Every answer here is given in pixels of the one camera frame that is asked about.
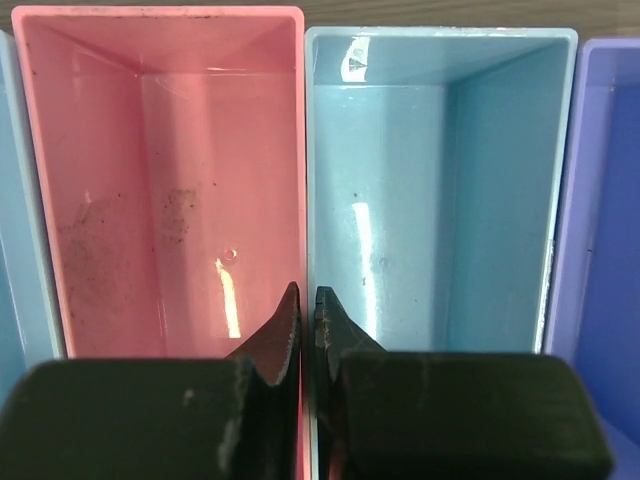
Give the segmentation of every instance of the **wooden surface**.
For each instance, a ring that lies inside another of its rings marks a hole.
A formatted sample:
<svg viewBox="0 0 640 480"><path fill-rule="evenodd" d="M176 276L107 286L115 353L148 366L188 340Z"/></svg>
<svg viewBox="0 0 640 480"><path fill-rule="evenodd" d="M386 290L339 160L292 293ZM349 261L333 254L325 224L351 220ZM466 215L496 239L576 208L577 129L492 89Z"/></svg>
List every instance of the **wooden surface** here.
<svg viewBox="0 0 640 480"><path fill-rule="evenodd" d="M0 28L11 30L16 0L0 0ZM105 0L35 0L41 4L98 5ZM209 1L173 2L215 4ZM638 0L225 0L220 4L296 4L313 25L563 26L582 40L595 36L640 36ZM170 4L170 0L131 0L118 5Z"/></svg>

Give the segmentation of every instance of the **purple bin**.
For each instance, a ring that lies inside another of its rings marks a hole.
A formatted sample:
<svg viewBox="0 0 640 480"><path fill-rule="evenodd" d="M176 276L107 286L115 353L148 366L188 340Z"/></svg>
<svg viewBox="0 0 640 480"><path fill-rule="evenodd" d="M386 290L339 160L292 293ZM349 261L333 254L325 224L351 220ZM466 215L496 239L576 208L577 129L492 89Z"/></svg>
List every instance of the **purple bin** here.
<svg viewBox="0 0 640 480"><path fill-rule="evenodd" d="M545 350L581 375L640 479L640 39L591 40L575 84Z"/></svg>

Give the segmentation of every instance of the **blue bin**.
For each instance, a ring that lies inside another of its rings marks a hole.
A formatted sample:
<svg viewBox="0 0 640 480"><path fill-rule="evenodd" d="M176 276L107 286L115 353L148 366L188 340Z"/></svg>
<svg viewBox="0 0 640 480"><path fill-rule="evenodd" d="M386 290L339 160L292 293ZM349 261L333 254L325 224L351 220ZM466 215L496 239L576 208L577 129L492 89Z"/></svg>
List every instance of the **blue bin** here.
<svg viewBox="0 0 640 480"><path fill-rule="evenodd" d="M640 478L640 39L589 41L576 77L545 350L574 365Z"/></svg>
<svg viewBox="0 0 640 480"><path fill-rule="evenodd" d="M26 369L60 357L60 321L13 38L0 32L0 406Z"/></svg>
<svg viewBox="0 0 640 480"><path fill-rule="evenodd" d="M388 350L539 351L577 35L308 31L309 305Z"/></svg>

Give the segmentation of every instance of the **empty container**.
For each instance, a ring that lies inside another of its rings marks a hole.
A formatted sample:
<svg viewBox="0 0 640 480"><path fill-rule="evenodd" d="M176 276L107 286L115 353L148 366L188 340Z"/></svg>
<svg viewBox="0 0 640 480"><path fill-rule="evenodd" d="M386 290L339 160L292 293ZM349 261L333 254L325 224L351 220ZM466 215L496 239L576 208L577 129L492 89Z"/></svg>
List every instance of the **empty container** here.
<svg viewBox="0 0 640 480"><path fill-rule="evenodd" d="M69 355L228 354L306 282L301 11L13 24Z"/></svg>
<svg viewBox="0 0 640 480"><path fill-rule="evenodd" d="M576 78L545 350L604 420L612 478L640 478L640 39L592 40Z"/></svg>
<svg viewBox="0 0 640 480"><path fill-rule="evenodd" d="M0 32L0 407L27 368L63 354L15 42Z"/></svg>
<svg viewBox="0 0 640 480"><path fill-rule="evenodd" d="M538 351L576 44L309 30L309 293L388 350Z"/></svg>

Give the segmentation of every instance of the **plastic tray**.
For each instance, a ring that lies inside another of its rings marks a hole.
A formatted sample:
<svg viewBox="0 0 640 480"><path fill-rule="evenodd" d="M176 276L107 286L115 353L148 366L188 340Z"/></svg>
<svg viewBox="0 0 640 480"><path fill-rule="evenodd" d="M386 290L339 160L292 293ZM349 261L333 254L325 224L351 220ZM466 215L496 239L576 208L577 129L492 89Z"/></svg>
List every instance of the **plastic tray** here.
<svg viewBox="0 0 640 480"><path fill-rule="evenodd" d="M539 351L576 45L310 29L309 293L388 350Z"/></svg>
<svg viewBox="0 0 640 480"><path fill-rule="evenodd" d="M27 368L59 357L33 146L13 38L0 32L0 406Z"/></svg>
<svg viewBox="0 0 640 480"><path fill-rule="evenodd" d="M225 356L306 282L302 12L13 24L69 355Z"/></svg>
<svg viewBox="0 0 640 480"><path fill-rule="evenodd" d="M640 39L587 42L571 122L545 350L593 396L612 478L640 478Z"/></svg>

